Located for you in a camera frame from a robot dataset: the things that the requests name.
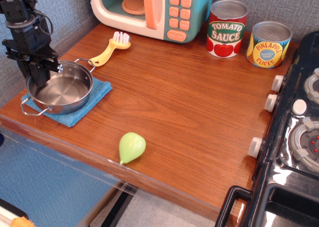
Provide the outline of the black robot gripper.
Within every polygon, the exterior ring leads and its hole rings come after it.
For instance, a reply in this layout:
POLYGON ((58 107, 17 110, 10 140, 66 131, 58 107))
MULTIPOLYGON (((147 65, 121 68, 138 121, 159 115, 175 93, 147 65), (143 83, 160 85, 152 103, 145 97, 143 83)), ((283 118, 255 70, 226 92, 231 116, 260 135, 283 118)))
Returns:
POLYGON ((50 80, 50 71, 60 73, 58 54, 50 47, 51 34, 44 17, 31 17, 23 22, 9 22, 5 25, 12 34, 11 40, 2 43, 7 48, 8 58, 17 61, 23 76, 30 74, 38 87, 50 80))

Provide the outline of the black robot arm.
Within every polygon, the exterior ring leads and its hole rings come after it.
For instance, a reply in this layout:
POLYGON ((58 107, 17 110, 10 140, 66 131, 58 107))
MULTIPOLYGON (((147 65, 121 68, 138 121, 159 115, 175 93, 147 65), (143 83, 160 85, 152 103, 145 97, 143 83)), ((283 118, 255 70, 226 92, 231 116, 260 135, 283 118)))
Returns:
POLYGON ((51 72, 60 73, 58 53, 50 47, 53 24, 35 8, 37 0, 0 0, 0 12, 12 39, 3 40, 7 58, 15 60, 25 78, 44 86, 51 72))

